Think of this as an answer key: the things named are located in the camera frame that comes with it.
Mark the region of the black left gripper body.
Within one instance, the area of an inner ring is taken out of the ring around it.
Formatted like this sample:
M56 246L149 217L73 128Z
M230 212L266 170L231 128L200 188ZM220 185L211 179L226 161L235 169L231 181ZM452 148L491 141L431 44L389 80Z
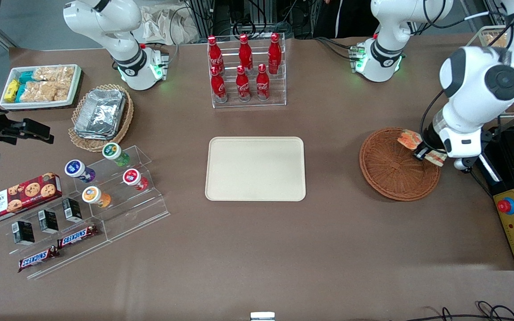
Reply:
M440 155L446 155L445 146L440 136L435 132L433 126L428 126L422 130L422 140L426 154L438 152Z

